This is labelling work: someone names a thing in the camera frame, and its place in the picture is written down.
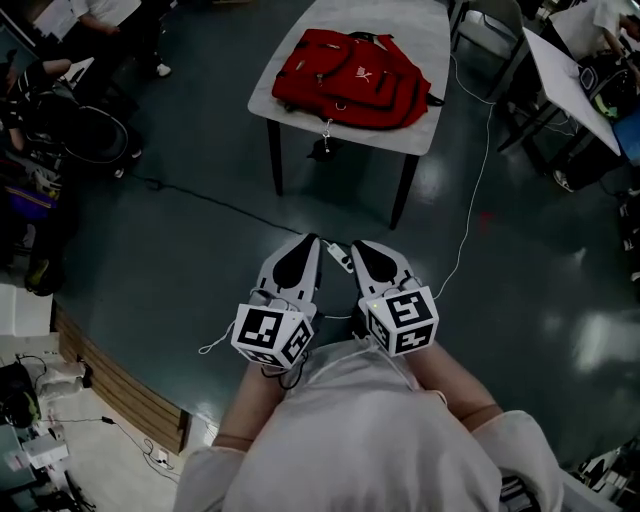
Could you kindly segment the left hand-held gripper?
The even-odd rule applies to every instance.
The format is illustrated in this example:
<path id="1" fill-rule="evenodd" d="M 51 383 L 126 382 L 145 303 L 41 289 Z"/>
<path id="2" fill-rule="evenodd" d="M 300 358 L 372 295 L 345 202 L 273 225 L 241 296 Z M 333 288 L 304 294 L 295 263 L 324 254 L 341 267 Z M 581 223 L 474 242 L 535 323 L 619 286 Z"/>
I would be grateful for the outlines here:
<path id="1" fill-rule="evenodd" d="M 317 307 L 311 300 L 320 267 L 320 240 L 302 234 L 285 243 L 262 264 L 249 302 L 240 304 L 231 345 L 250 362 L 290 370 L 314 336 L 311 322 Z M 286 298 L 261 288 L 287 288 Z"/>

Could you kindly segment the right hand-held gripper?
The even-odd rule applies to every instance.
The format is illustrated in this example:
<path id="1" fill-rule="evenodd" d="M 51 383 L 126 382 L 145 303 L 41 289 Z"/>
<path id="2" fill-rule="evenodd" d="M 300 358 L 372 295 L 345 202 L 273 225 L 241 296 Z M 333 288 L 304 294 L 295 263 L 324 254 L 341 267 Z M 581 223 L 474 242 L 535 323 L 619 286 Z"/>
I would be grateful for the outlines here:
<path id="1" fill-rule="evenodd" d="M 428 286 L 413 276 L 408 260 L 390 247 L 356 240 L 351 257 L 358 280 L 358 306 L 367 332 L 391 357 L 431 345 L 439 324 Z"/>

